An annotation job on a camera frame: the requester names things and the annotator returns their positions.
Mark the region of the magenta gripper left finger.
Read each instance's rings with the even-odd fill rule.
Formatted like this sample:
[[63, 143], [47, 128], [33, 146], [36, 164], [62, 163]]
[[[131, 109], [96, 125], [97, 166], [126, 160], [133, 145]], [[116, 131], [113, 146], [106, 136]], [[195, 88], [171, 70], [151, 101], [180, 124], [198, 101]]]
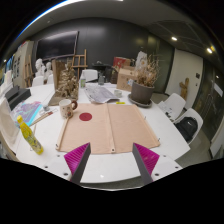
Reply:
[[67, 153], [64, 158], [72, 173], [71, 182], [79, 184], [91, 153], [90, 144], [86, 143]]

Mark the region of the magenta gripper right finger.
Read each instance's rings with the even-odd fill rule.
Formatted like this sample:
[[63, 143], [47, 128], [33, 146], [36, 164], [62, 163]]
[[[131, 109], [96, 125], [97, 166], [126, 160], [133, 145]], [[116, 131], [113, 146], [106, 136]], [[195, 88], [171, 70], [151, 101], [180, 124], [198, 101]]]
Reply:
[[159, 160], [159, 155], [137, 143], [133, 144], [132, 153], [140, 171], [143, 184], [152, 183], [152, 172]]

